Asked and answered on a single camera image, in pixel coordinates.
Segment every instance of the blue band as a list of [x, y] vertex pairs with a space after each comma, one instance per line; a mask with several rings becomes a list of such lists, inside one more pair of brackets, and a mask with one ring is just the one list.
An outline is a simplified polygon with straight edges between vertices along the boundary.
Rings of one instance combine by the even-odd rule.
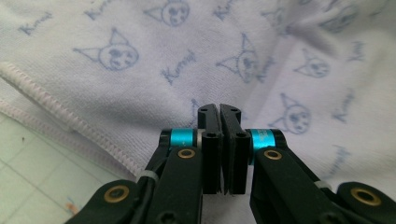
[[172, 129], [170, 147], [192, 147], [193, 129]]
[[263, 147], [275, 147], [274, 134], [269, 129], [250, 129], [253, 142], [253, 155], [250, 165], [254, 164], [256, 152]]

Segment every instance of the white towel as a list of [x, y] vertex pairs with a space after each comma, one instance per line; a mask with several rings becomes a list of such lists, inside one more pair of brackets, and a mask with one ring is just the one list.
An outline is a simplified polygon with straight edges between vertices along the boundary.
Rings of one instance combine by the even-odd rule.
[[[3, 1], [0, 111], [71, 147], [103, 149], [138, 175], [161, 129], [194, 127], [201, 105], [234, 105], [244, 128], [282, 130], [334, 189], [355, 180], [395, 199], [395, 9], [389, 0]], [[248, 195], [205, 196], [205, 223], [242, 221], [254, 222]]]

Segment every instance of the fabric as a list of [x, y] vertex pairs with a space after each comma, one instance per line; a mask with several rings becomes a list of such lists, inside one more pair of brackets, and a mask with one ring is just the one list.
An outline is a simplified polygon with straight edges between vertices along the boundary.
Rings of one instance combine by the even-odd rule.
[[[2, 1], [0, 111], [139, 175], [161, 129], [194, 127], [201, 105], [233, 105], [244, 128], [283, 131], [334, 189], [354, 180], [396, 199], [395, 9], [389, 0]], [[204, 223], [254, 223], [248, 194], [204, 205]]]

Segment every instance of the towel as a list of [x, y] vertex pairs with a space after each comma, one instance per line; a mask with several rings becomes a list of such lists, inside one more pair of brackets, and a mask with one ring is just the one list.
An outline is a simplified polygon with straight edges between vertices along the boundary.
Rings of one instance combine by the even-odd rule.
[[[0, 3], [0, 111], [139, 175], [161, 129], [228, 104], [281, 130], [333, 189], [396, 199], [396, 3], [86, 0]], [[254, 223], [247, 194], [206, 195], [204, 223]]]

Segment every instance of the brass grommet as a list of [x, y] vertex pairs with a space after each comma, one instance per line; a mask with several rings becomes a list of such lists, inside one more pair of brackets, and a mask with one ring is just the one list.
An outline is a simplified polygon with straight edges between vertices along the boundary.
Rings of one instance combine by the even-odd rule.
[[379, 206], [381, 199], [368, 189], [353, 188], [350, 190], [352, 196], [361, 203], [371, 206]]
[[282, 154], [280, 154], [279, 152], [272, 150], [272, 149], [265, 150], [264, 156], [270, 160], [273, 160], [273, 161], [282, 159]]
[[128, 187], [118, 185], [108, 189], [105, 193], [105, 201], [108, 203], [119, 203], [124, 200], [129, 194]]
[[181, 158], [181, 159], [189, 159], [195, 156], [195, 151], [189, 148], [184, 148], [181, 149], [177, 155]]

